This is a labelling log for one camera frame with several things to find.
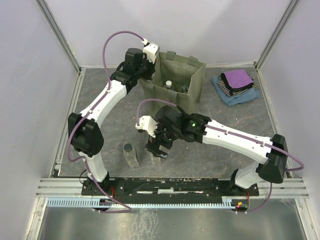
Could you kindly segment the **purple folded cloth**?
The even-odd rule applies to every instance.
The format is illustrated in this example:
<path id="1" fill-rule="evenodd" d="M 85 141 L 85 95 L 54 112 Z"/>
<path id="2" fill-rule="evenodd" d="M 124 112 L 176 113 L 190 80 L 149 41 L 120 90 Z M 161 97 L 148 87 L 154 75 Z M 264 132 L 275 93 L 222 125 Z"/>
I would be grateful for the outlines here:
<path id="1" fill-rule="evenodd" d="M 244 69 L 226 71 L 221 74 L 221 79 L 232 89 L 251 86 L 254 82 Z"/>

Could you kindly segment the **black white striped cloth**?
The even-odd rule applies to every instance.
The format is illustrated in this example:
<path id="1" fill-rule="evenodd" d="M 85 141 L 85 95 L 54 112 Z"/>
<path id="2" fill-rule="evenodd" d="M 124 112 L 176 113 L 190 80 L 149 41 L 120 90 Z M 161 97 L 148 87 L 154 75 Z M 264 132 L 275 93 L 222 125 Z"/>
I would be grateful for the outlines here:
<path id="1" fill-rule="evenodd" d="M 246 71 L 246 73 L 251 77 L 253 80 L 253 84 L 249 86 L 245 86 L 243 88 L 233 89 L 226 85 L 226 82 L 224 82 L 221 78 L 221 74 L 218 76 L 218 86 L 221 88 L 221 90 L 228 96 L 236 96 L 244 93 L 246 90 L 249 90 L 251 88 L 257 89 L 259 86 L 252 78 L 251 74 Z"/>

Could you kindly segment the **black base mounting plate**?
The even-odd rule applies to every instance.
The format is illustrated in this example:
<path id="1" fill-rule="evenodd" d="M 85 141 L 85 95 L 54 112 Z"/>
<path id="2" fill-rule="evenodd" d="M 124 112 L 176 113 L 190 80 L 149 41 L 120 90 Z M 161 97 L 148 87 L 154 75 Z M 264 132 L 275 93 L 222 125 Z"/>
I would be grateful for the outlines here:
<path id="1" fill-rule="evenodd" d="M 130 196 L 141 199 L 145 196 L 198 196 L 214 197 L 257 197 L 258 185 L 248 189 L 236 186 L 230 179 L 219 178 L 133 178 L 115 177 L 104 180 L 99 186 L 116 200 L 126 200 Z"/>

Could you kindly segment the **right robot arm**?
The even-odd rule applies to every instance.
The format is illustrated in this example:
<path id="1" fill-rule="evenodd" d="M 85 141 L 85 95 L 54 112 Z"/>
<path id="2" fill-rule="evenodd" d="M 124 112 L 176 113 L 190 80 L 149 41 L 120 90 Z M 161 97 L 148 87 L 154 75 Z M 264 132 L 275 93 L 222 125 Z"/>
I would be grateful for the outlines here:
<path id="1" fill-rule="evenodd" d="M 228 188 L 233 195 L 239 196 L 262 181 L 281 184 L 285 178 L 287 145 L 282 135 L 275 134 L 270 138 L 249 134 L 169 105 L 163 106 L 154 117 L 140 117 L 136 128 L 148 133 L 145 148 L 154 157 L 167 158 L 161 148 L 170 149 L 175 140 L 183 140 L 223 147 L 251 158 L 252 164 L 236 169 L 231 175 Z"/>

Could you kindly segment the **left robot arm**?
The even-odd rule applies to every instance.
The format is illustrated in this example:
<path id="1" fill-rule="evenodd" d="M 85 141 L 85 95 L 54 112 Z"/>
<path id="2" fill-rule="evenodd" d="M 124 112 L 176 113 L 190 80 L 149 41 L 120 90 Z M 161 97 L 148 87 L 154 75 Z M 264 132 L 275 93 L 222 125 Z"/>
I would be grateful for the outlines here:
<path id="1" fill-rule="evenodd" d="M 113 107 L 137 85 L 139 79 L 151 79 L 158 52 L 159 46 L 155 43 L 143 49 L 129 48 L 124 61 L 111 74 L 110 83 L 88 107 L 68 117 L 68 146 L 79 153 L 79 158 L 88 168 L 89 178 L 95 180 L 92 188 L 99 195 L 106 195 L 111 187 L 105 180 L 108 171 L 101 155 L 104 138 L 100 127 Z"/>

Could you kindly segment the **blue folded cloth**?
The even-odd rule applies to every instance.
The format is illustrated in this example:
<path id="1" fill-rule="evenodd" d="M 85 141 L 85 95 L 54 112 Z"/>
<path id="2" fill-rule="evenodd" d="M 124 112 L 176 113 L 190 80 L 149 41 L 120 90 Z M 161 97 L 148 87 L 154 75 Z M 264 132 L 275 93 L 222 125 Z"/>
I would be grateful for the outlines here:
<path id="1" fill-rule="evenodd" d="M 211 81 L 213 83 L 213 86 L 217 94 L 228 107 L 231 107 L 237 104 L 245 104 L 260 97 L 260 93 L 257 88 L 248 89 L 239 95 L 227 96 L 219 87 L 218 80 L 219 80 L 218 77 L 214 76 Z"/>

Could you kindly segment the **chrome dome clear bottle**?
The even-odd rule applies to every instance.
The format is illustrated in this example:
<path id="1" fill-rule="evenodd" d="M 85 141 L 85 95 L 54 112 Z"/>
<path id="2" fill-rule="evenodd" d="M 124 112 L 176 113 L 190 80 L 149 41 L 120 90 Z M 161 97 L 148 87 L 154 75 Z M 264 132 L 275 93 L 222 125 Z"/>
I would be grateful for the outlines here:
<path id="1" fill-rule="evenodd" d="M 165 82 L 165 88 L 167 90 L 172 90 L 172 91 L 175 91 L 175 86 L 173 85 L 173 82 L 171 80 L 167 80 Z"/>

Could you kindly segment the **clear square bottle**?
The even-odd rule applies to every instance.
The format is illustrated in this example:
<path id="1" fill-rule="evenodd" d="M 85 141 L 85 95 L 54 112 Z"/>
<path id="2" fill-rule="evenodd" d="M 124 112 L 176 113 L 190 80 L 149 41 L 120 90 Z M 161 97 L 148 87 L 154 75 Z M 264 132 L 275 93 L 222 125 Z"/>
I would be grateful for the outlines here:
<path id="1" fill-rule="evenodd" d="M 190 89 L 190 85 L 189 84 L 185 84 L 180 88 L 180 92 L 183 94 L 188 94 L 189 93 L 189 89 Z"/>
<path id="2" fill-rule="evenodd" d="M 153 165 L 160 166 L 162 164 L 162 158 L 161 157 L 156 157 L 153 154 L 151 154 L 150 159 L 151 159 L 151 163 Z"/>
<path id="3" fill-rule="evenodd" d="M 136 168 L 139 166 L 138 154 L 131 141 L 123 143 L 123 156 L 125 161 L 131 168 Z"/>

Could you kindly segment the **green canvas bag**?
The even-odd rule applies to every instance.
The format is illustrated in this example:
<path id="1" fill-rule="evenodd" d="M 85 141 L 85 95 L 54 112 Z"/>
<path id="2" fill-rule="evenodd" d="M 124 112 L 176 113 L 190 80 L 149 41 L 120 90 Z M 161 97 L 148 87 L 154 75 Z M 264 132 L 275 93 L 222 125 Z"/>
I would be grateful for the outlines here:
<path id="1" fill-rule="evenodd" d="M 141 78 L 144 96 L 180 106 L 186 113 L 197 113 L 201 102 L 206 74 L 206 64 L 190 56 L 177 55 L 173 51 L 159 52 L 155 72 L 151 80 Z M 166 89 L 165 82 L 172 81 L 173 90 Z M 189 85 L 188 94 L 181 93 L 183 85 Z"/>

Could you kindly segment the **aluminium front rail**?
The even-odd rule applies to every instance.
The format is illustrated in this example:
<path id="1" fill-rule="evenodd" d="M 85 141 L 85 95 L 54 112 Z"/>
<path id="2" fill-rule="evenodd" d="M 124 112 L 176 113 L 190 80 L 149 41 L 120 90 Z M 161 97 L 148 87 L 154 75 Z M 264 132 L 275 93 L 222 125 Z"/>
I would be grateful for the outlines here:
<path id="1" fill-rule="evenodd" d="M 42 178 L 38 198 L 80 197 L 82 184 L 77 178 Z M 286 178 L 283 183 L 272 185 L 272 199 L 308 199 L 310 196 L 302 178 Z"/>

